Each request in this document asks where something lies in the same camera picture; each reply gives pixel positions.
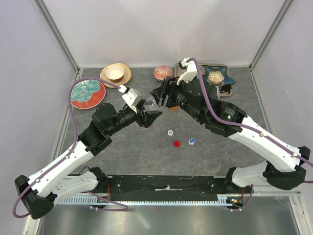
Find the white juice bottle cap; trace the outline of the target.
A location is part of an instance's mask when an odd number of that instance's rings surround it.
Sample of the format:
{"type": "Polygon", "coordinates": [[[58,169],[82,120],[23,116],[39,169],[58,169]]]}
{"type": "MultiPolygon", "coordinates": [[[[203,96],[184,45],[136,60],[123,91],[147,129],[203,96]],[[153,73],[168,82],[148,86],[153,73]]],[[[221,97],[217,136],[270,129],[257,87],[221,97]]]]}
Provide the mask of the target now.
{"type": "Polygon", "coordinates": [[[173,130],[168,130],[167,134],[168,134],[169,136],[172,136],[172,135],[174,134],[174,131],[173,131],[173,130]]]}

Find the small red-cap clear bottle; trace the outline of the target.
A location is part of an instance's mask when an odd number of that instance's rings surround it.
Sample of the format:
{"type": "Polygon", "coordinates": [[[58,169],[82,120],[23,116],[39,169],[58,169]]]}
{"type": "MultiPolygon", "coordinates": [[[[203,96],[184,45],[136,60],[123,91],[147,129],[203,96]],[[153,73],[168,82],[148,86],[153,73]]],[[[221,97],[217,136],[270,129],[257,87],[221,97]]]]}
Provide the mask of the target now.
{"type": "Polygon", "coordinates": [[[158,104],[155,99],[151,96],[143,104],[143,107],[148,111],[156,111],[158,109],[158,104]]]}

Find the red bottle cap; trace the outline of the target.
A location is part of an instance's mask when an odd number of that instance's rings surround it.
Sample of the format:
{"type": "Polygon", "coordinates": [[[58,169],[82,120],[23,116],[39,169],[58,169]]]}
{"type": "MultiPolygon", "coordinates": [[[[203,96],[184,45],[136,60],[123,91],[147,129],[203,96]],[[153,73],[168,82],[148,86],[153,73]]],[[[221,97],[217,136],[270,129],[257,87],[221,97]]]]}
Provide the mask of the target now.
{"type": "Polygon", "coordinates": [[[179,142],[179,141],[174,141],[173,145],[174,145],[175,147],[179,147],[179,146],[180,146],[180,142],[179,142]]]}

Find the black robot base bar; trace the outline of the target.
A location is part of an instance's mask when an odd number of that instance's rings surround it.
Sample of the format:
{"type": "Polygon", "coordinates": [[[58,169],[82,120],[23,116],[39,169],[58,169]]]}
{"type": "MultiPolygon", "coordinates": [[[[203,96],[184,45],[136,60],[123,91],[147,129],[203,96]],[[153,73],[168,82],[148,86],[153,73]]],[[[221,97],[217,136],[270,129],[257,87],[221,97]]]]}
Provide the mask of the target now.
{"type": "Polygon", "coordinates": [[[225,178],[213,176],[112,175],[92,189],[108,194],[113,200],[127,199],[215,199],[218,194],[251,193],[251,187],[240,188],[225,178]]]}

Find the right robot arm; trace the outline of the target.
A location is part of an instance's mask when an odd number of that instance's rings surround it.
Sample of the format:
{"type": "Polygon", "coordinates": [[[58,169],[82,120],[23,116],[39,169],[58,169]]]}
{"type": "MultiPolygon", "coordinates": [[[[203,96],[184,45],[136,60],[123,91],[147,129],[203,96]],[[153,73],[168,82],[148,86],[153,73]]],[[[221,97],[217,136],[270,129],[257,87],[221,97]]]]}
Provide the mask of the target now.
{"type": "Polygon", "coordinates": [[[219,100],[217,88],[205,79],[177,83],[176,78],[167,77],[150,94],[157,105],[179,106],[212,133],[237,141],[265,159],[260,164],[230,168],[224,180],[228,192],[250,185],[291,190],[305,182],[306,170],[302,164],[309,159],[310,150],[279,140],[238,106],[219,100]]]}

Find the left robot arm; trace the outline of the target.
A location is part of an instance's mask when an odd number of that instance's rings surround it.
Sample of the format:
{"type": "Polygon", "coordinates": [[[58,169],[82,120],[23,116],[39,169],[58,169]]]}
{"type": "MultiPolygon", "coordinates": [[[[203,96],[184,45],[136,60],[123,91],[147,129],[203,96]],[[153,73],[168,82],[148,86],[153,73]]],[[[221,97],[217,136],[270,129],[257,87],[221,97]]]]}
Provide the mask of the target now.
{"type": "Polygon", "coordinates": [[[110,181],[99,167],[69,180],[65,177],[109,146],[116,132],[134,122],[148,128],[161,114],[161,110],[149,110],[145,99],[141,99],[134,110],[124,105],[119,112],[110,103],[99,105],[89,126],[68,150],[37,173],[15,179],[17,201],[24,204],[32,219],[39,219],[66,198],[85,191],[105,191],[110,181]]]}

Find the blue white Pocari cap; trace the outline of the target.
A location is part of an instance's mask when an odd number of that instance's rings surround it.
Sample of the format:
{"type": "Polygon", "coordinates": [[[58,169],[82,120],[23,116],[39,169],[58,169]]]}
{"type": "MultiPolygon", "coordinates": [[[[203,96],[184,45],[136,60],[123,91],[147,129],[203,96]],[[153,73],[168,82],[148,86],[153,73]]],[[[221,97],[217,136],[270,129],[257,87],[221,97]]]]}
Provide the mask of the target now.
{"type": "Polygon", "coordinates": [[[195,143],[195,139],[194,139],[194,138],[190,138],[190,139],[188,140],[188,143],[189,143],[190,145],[193,145],[193,144],[195,143]]]}

